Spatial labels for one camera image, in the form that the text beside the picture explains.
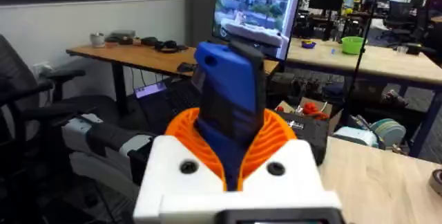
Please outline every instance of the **orange robot part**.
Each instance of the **orange robot part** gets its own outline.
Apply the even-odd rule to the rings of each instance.
[[[199,112],[199,108],[187,109],[181,112],[169,124],[165,135],[175,136],[224,182],[224,190],[226,190],[224,168],[220,159],[193,127]],[[296,138],[296,135],[287,123],[277,113],[265,109],[264,124],[242,160],[237,190],[242,190],[242,182],[247,176],[259,168],[288,140],[294,138]]]

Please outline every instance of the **blue robot part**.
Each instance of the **blue robot part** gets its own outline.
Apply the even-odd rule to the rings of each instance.
[[[227,189],[235,190],[242,159],[264,121],[264,55],[235,41],[202,42],[195,58],[206,74],[195,127],[220,159]]]

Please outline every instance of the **wall outlet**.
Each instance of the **wall outlet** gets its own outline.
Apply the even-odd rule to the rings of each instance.
[[[49,65],[49,62],[41,62],[32,66],[32,72],[36,78],[39,78],[42,73],[50,71],[54,71],[54,69]]]

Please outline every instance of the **wooden desk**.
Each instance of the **wooden desk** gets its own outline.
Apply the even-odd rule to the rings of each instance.
[[[128,113],[126,102],[126,87],[124,85],[123,66],[139,68],[145,71],[161,73],[164,75],[179,75],[191,77],[193,72],[179,73],[177,67],[187,62],[196,64],[193,54],[196,48],[190,47],[179,53],[164,54],[154,48],[145,46],[116,46],[112,48],[93,48],[90,45],[70,48],[66,50],[69,55],[98,59],[112,64],[113,81],[117,105],[121,114]],[[278,66],[278,62],[265,60],[264,70],[270,76]]]
[[[351,76],[358,55],[342,53],[334,41],[313,40],[314,49],[301,48],[300,39],[292,39],[286,66]],[[399,54],[391,48],[366,46],[358,78],[403,85],[399,94],[405,95],[407,86],[433,90],[435,96],[417,133],[410,156],[417,157],[442,105],[442,69],[423,53],[419,56]]]
[[[303,63],[324,69],[353,73],[358,55],[346,55],[335,41],[312,40],[314,49],[301,48],[300,39],[292,39],[287,63]],[[426,55],[419,56],[397,53],[391,48],[365,46],[365,53],[359,67],[360,73],[374,76],[396,77],[402,80],[442,85],[442,69]]]
[[[441,166],[329,138],[319,167],[326,190],[335,191],[347,223],[441,223],[442,196],[428,185]]]
[[[432,17],[431,21],[433,21],[434,23],[442,23],[442,16]]]

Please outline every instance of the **screw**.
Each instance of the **screw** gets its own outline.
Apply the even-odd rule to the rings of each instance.
[[[267,165],[267,171],[274,176],[282,176],[285,173],[284,165],[280,162],[270,162]]]
[[[180,165],[180,171],[183,174],[192,174],[195,173],[197,170],[198,170],[198,164],[192,160],[185,160]]]

